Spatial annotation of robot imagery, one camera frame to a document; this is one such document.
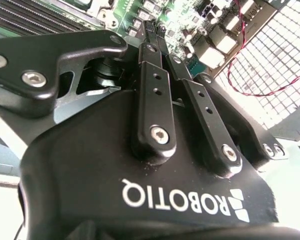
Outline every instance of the gray surface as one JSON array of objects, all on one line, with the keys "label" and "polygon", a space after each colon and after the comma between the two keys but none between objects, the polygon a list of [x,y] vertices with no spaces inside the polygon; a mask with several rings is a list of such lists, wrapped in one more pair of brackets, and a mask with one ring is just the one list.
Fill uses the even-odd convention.
[{"label": "gray surface", "polygon": [[0,174],[19,176],[20,160],[6,146],[0,144]]},{"label": "gray surface", "polygon": [[[65,119],[75,115],[79,111],[87,108],[88,106],[92,105],[93,103],[101,100],[109,93],[104,93],[102,95],[93,95],[93,96],[86,96],[80,99],[77,99],[75,102],[63,105],[57,108],[54,112],[53,122],[58,124]],[[35,124],[31,124],[31,121],[24,120],[20,122],[19,125],[14,125],[14,131],[17,133],[22,133],[21,136],[26,137],[28,142],[31,142],[38,134],[44,132],[46,129],[44,128],[45,125],[38,125],[42,129],[34,130],[32,127],[35,127]],[[4,142],[0,139],[0,174],[10,175],[10,176],[18,176],[19,175],[19,158],[14,154],[14,152],[9,149],[7,146],[4,145]]]},{"label": "gray surface", "polygon": [[276,137],[300,141],[300,108],[269,130]]}]

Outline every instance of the electronic component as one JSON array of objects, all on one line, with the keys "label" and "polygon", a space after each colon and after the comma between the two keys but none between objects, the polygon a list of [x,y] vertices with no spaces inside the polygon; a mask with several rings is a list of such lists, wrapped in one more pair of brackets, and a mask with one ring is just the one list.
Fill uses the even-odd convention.
[{"label": "electronic component", "polygon": [[173,19],[174,17],[174,13],[173,11],[170,9],[170,8],[167,8],[165,11],[164,11],[164,14],[166,15],[166,17],[168,19]]},{"label": "electronic component", "polygon": [[199,61],[209,68],[215,69],[225,62],[225,56],[209,44],[203,36],[200,37],[193,48]]},{"label": "electronic component", "polygon": [[128,35],[131,37],[135,37],[137,35],[138,31],[132,27],[129,27]]},{"label": "electronic component", "polygon": [[152,1],[150,1],[150,0],[145,0],[143,2],[142,6],[143,6],[144,9],[146,9],[146,10],[148,10],[150,12],[153,11],[154,8],[155,8],[155,4]]},{"label": "electronic component", "polygon": [[222,10],[217,6],[214,6],[211,12],[214,13],[217,18],[220,18],[223,13]]},{"label": "electronic component", "polygon": [[193,53],[190,51],[190,49],[187,46],[185,46],[183,50],[187,59],[192,58]]},{"label": "electronic component", "polygon": [[209,34],[215,47],[225,54],[229,54],[230,51],[238,44],[228,33],[224,32],[219,26],[216,26]]},{"label": "electronic component", "polygon": [[136,29],[139,29],[141,24],[142,24],[142,21],[139,20],[138,18],[133,19],[133,27],[135,27]]},{"label": "electronic component", "polygon": [[89,5],[91,0],[74,0],[78,4]]},{"label": "electronic component", "polygon": [[225,19],[223,20],[223,26],[225,27],[225,29],[232,31],[234,33],[238,33],[238,31],[236,30],[236,28],[238,26],[240,26],[240,18],[238,15],[230,12]]},{"label": "electronic component", "polygon": [[193,16],[193,18],[192,18],[191,21],[194,22],[194,23],[196,24],[196,23],[199,21],[199,17]]},{"label": "electronic component", "polygon": [[182,30],[182,34],[186,41],[190,41],[192,39],[192,35],[187,29]]},{"label": "electronic component", "polygon": [[154,5],[153,10],[157,11],[157,12],[160,12],[161,11],[161,7],[159,5]]},{"label": "electronic component", "polygon": [[138,18],[144,20],[144,21],[147,21],[150,19],[150,14],[147,13],[146,11],[142,10],[142,9],[139,9],[138,11]]},{"label": "electronic component", "polygon": [[211,1],[203,1],[203,4],[197,10],[197,13],[202,17],[206,18],[210,10],[212,9],[213,5]]},{"label": "electronic component", "polygon": [[241,5],[241,13],[248,19],[253,19],[261,7],[254,0],[245,0]]},{"label": "electronic component", "polygon": [[209,14],[206,15],[206,19],[207,19],[212,25],[214,25],[214,24],[216,24],[216,23],[218,22],[218,19],[217,19],[215,16],[213,16],[211,13],[209,13]]},{"label": "electronic component", "polygon": [[175,31],[170,29],[166,34],[172,38],[175,35],[175,33],[176,33]]},{"label": "electronic component", "polygon": [[229,8],[231,1],[230,0],[213,0],[214,6],[217,6],[219,9]]}]

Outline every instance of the circuit board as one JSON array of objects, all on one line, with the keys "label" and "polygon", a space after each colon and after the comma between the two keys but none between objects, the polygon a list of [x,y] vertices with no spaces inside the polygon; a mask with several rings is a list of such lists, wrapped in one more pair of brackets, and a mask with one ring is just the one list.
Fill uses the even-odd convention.
[{"label": "circuit board", "polygon": [[[193,55],[190,39],[209,34],[218,20],[230,10],[231,2],[231,0],[1,0],[0,33],[6,37],[14,37],[111,29],[122,37],[134,37],[143,20],[154,19],[166,29],[165,39],[169,52],[184,60],[187,57],[190,59]],[[218,11],[222,13],[213,13],[214,6],[215,8],[218,6]]]}]

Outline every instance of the white grid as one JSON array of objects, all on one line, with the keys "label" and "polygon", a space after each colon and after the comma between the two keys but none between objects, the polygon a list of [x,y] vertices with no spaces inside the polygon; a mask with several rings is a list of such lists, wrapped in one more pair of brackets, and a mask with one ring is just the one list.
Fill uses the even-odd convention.
[{"label": "white grid", "polygon": [[[244,96],[228,84],[226,67],[215,80],[265,129],[300,108],[300,80],[267,97]],[[266,94],[300,75],[300,2],[290,0],[247,44],[231,68],[242,92]]]}]

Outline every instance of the green circuit board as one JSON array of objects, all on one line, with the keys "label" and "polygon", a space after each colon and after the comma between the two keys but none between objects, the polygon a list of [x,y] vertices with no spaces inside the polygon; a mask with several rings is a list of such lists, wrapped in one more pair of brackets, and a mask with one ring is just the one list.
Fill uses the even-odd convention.
[{"label": "green circuit board", "polygon": [[[140,26],[136,21],[141,24],[143,20],[155,20],[166,30],[169,52],[185,60],[185,48],[190,41],[185,39],[183,31],[187,30],[193,39],[208,34],[214,26],[198,9],[216,1],[227,3],[219,16],[221,20],[232,0],[1,0],[0,34],[12,37],[110,29],[122,37],[134,37]],[[110,8],[101,6],[110,2]],[[97,3],[97,9],[93,9],[93,3]],[[91,8],[96,15],[89,15]],[[105,25],[106,21],[98,15],[100,11],[107,11],[115,25]]]}]

